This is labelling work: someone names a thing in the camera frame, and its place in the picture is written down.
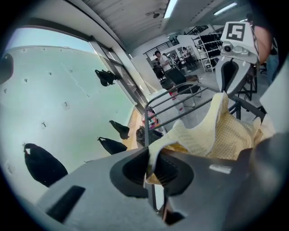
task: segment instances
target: black chair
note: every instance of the black chair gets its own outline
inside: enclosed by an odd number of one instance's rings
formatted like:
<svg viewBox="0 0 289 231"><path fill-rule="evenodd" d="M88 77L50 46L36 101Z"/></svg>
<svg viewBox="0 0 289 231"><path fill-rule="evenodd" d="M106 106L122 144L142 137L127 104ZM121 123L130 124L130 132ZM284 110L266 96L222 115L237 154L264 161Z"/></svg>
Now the black chair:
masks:
<svg viewBox="0 0 289 231"><path fill-rule="evenodd" d="M181 83L186 82L186 77L178 69L172 69L169 73L167 73L167 76L173 81L173 83L176 86L181 84ZM177 92L180 93L180 92L184 91L181 94L197 93L197 91L200 90L200 87L196 85L196 86L192 87L191 89L188 89L192 85L194 85L194 84L192 83L191 85L181 86L177 89Z"/></svg>

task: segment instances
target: black rack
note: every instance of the black rack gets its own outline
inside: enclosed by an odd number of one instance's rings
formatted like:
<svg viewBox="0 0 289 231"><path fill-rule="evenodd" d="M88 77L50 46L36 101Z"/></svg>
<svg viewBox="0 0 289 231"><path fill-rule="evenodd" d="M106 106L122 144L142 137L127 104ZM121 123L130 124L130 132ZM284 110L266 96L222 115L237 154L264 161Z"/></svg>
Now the black rack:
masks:
<svg viewBox="0 0 289 231"><path fill-rule="evenodd" d="M252 94L257 93L258 90L258 80L257 76L251 76L247 75L247 83L250 84L250 89L247 89L245 85L242 87L242 90L240 90L239 94L245 94L246 97L251 101L252 100Z"/></svg>
<svg viewBox="0 0 289 231"><path fill-rule="evenodd" d="M180 87L182 87L182 86L185 86L185 85L191 85L189 88L186 88L185 91L187 91L187 90L189 90L189 89L191 89L191 88L194 88L194 87L196 87L196 86L199 86L199 87L201 87L202 89L201 89L200 91L198 91L197 93L191 93L191 95L188 96L188 97L186 97L185 99L180 100L179 102L177 102L177 103L175 103L175 104L172 104L171 106L165 108L164 110L161 110L160 112L156 113L155 115L149 117L149 115L148 115L148 111L149 111L149 110L148 110L148 106L149 106L153 101L155 101L156 99L158 99L158 98L160 98L160 97L162 97L162 96L164 96L164 95L166 95L166 94L169 94L170 92L177 91L178 88L180 88ZM213 91L213 92L220 92L219 89L215 89L215 88L212 88L212 87L210 87L210 86L206 86L206 85L201 84L201 83L192 84L192 83L190 83L190 82L187 82L187 83L179 84L179 85L173 87L172 89L170 89L170 90L168 90L168 91L160 94L159 96L157 96L156 98L152 99L151 101L149 101L149 102L147 103L147 105L145 106L145 112L144 112L144 115L145 115L145 128L144 128L144 129L145 129L145 145L146 145L146 146L149 146L149 145L150 145L150 143L149 143L149 134L150 134L151 131L153 131L153 130L155 130L155 129L157 129L157 128L163 127L163 126L165 126L165 125L167 125L167 124L169 124L169 123L171 123L171 122L173 122L173 121L175 121L175 120L177 120L177 119L179 119L179 118L181 118L181 117L183 117L183 116L191 113L192 111L195 111L196 109L204 106L204 105L207 104L208 102L211 102L213 98L210 98L210 99L206 100L205 102L203 102L203 103L201 103L201 104L199 104L199 105L196 105L194 108L191 108L191 109L187 110L186 112L184 112L184 113L182 113L182 114L180 114L180 115L178 115L178 116L176 116L176 117L174 117L174 118L172 118L172 119L170 119L170 120L168 120L168 121L165 121L164 123L160 124L160 125L157 126L157 127L152 128L152 129L149 128L149 119L152 119L152 118L154 118L155 116L157 116L158 114L163 113L164 111L166 111L166 110L168 110L168 109L170 109L170 108L172 108L172 107L174 107L174 106L176 106L176 105L178 105L178 104L180 104L180 103L183 103L184 101L186 101L186 100L188 100L188 99L190 99L190 98L192 98L192 97L200 94L201 92L203 92L203 91L205 91L205 90L211 90L211 91ZM157 107L157 106L159 106L160 104L162 104L162 103L164 103L164 102L166 102L166 101L168 101L168 100L170 100L170 99L172 99L172 98L174 98L174 97L182 94L182 93L183 93L183 91L179 92L177 95L173 95L173 96L171 96L170 98L165 99L164 101L162 101L162 102L158 103L157 105L151 107L150 110L153 109L153 108L155 108L155 107ZM228 97L229 97L231 100L234 100L234 101L235 101L235 104L234 104L233 106L231 106L228 110L229 110L229 112L230 112L232 115L233 115L234 113L236 113L236 118L237 118L237 119L239 119L239 120L241 119L241 107L243 107L243 108L245 108L246 110L248 110L248 111L250 111L251 113L253 113L254 115L260 117L261 121L263 121L265 114L264 114L263 112L261 112L258 108L256 108L256 107L253 106L252 104L244 101L243 99L241 99L241 98L239 98L239 97L237 97L237 96L228 96Z"/></svg>
<svg viewBox="0 0 289 231"><path fill-rule="evenodd" d="M222 41L220 40L222 37L222 33L210 33L207 35L201 35L195 39L192 39L194 44L194 40L199 40L200 44L195 44L197 50L201 49L202 51L199 52L200 58L202 54L206 54L207 58L200 59L204 71L212 71L215 69L216 61L214 60L218 56L220 56L220 50L219 47L222 45Z"/></svg>

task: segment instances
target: white tag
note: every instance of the white tag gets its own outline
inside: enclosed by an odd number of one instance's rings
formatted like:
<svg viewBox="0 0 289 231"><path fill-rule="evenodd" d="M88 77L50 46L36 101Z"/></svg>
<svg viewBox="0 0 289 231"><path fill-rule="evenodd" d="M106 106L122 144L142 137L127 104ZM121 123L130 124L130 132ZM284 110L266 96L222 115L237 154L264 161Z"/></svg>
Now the white tag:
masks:
<svg viewBox="0 0 289 231"><path fill-rule="evenodd" d="M222 173L225 173L225 174L230 174L231 170L232 170L232 167L224 166L224 165L218 165L218 164L212 164L212 165L209 166L209 168L211 170L219 171L219 172L222 172Z"/></svg>

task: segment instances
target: ceiling light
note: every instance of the ceiling light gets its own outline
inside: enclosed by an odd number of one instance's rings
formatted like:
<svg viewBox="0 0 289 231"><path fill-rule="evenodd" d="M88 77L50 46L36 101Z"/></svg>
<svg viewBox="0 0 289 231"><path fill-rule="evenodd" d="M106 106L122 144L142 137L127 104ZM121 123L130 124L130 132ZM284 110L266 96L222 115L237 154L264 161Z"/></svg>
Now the ceiling light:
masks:
<svg viewBox="0 0 289 231"><path fill-rule="evenodd" d="M225 12L226 10L234 7L235 5L237 5L237 3L233 2L232 4L225 6L224 8L222 8L219 11L217 11L216 13L214 13L214 15L219 15L220 13Z"/></svg>
<svg viewBox="0 0 289 231"><path fill-rule="evenodd" d="M175 7L177 0L170 0L164 18L169 18L172 14L173 8Z"/></svg>

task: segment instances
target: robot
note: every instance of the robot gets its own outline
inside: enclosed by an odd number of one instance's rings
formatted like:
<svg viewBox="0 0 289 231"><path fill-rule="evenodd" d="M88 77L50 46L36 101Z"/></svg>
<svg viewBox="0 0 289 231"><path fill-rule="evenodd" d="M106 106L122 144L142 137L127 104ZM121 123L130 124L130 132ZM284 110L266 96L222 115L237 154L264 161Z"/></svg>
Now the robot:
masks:
<svg viewBox="0 0 289 231"><path fill-rule="evenodd" d="M221 40L216 78L221 92L234 95L251 64L258 62L258 50L246 22L226 23ZM149 203L153 195L144 183L147 147L85 163L53 184L37 203L40 211L33 214L48 230L240 228L268 206L283 184L287 167L274 156L287 140L288 135L276 135L243 150L236 161L178 152L159 155L154 173L164 187L163 217ZM287 150L278 154L289 158ZM274 188L266 179L267 172L277 179Z"/></svg>

